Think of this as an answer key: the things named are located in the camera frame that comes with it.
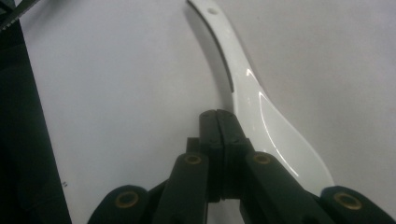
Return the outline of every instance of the white table surface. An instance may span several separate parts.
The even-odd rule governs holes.
[[[396,2],[218,1],[271,100],[328,165],[396,217]],[[21,19],[74,223],[169,175],[198,115],[232,109],[213,38],[185,1],[41,0]],[[243,223],[237,202],[209,223]]]

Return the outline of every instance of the black object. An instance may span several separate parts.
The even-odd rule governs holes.
[[[0,183],[0,223],[71,223],[18,21],[0,34]]]
[[[0,8],[2,8],[7,13],[6,19],[0,22],[0,33],[10,27],[38,1],[39,0],[22,0],[20,4],[15,7],[15,9],[12,9],[5,3],[0,2]]]
[[[274,156],[254,151],[224,110],[200,116],[200,138],[188,139],[166,182],[113,190],[89,223],[204,224],[207,203],[220,199],[240,199],[247,224],[396,223],[352,189],[326,188],[320,198],[305,191]]]

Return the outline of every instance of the white plastic spoon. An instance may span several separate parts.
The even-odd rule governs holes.
[[[324,188],[332,186],[332,176],[318,153],[268,99],[219,6],[211,0],[189,2],[219,42],[233,84],[233,112],[254,148],[277,157],[311,193],[319,195]]]

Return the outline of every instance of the screw hole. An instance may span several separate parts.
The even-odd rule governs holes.
[[[134,206],[137,201],[139,201],[139,196],[136,194],[136,192],[133,190],[125,191],[117,196],[116,206],[118,208],[129,208]]]
[[[254,155],[253,160],[254,160],[255,162],[257,162],[257,163],[260,163],[260,164],[268,164],[268,163],[270,163],[270,161],[271,161],[270,158],[269,158],[268,156],[266,156],[266,155],[261,155],[261,154]]]
[[[339,204],[343,205],[345,208],[350,210],[359,210],[361,209],[361,201],[357,198],[353,197],[350,194],[344,192],[338,192],[334,194],[334,199]]]
[[[201,158],[199,156],[186,156],[184,161],[188,164],[195,165],[201,163]]]

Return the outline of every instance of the black plastic part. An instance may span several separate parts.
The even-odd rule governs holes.
[[[88,224],[143,224],[148,203],[149,195],[140,187],[123,186],[114,189],[93,212]]]
[[[206,223],[208,171],[206,155],[180,155],[166,183],[152,223]]]
[[[246,156],[245,183],[241,213],[246,223],[334,223],[270,154],[252,152]]]
[[[186,152],[199,152],[199,138],[187,138]]]
[[[223,151],[218,116],[215,110],[202,113],[200,124],[200,152],[209,158],[208,200],[217,203],[221,199],[223,182]]]
[[[245,156],[254,151],[233,113],[217,111],[219,128],[224,145],[223,199],[239,199],[243,187]]]
[[[396,223],[381,208],[352,189],[339,186],[326,188],[319,202],[336,223]]]

